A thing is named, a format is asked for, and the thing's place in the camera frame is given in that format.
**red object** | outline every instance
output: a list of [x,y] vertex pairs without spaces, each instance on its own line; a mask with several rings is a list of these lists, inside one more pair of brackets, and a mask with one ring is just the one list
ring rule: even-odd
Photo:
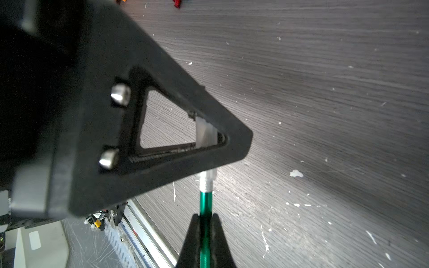
[[180,3],[182,2],[182,0],[173,0],[173,2],[175,7],[180,8]]

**bolt head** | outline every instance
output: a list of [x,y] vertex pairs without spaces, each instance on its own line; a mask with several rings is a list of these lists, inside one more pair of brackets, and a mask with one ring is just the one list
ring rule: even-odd
[[131,99],[131,88],[126,84],[116,84],[110,93],[112,100],[121,106],[127,106]]
[[108,149],[104,151],[104,153],[101,155],[100,160],[98,163],[104,168],[104,169],[113,169],[115,165],[118,163],[119,160],[119,150],[118,149]]

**yellow cable connector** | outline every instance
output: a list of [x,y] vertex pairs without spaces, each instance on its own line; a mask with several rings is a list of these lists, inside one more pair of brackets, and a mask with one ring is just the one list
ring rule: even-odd
[[96,221],[94,222],[94,225],[95,225],[97,228],[99,228],[99,227],[101,226],[101,222],[100,222],[100,220],[96,220]]

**green pen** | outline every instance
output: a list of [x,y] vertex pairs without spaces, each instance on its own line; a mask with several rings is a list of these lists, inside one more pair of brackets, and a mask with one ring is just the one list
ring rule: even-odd
[[[218,143],[218,130],[200,117],[196,121],[196,148],[209,147]],[[201,224],[200,268],[210,268],[210,219],[212,215],[213,181],[217,169],[197,174],[199,178],[199,215]]]

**wood grain surface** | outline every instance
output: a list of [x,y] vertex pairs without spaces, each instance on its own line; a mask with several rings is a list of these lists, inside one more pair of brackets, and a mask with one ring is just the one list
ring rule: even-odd
[[[429,266],[428,1],[121,7],[254,132],[215,182],[238,267]],[[151,94],[142,145],[194,131]],[[191,176],[138,200],[180,251],[198,198]]]

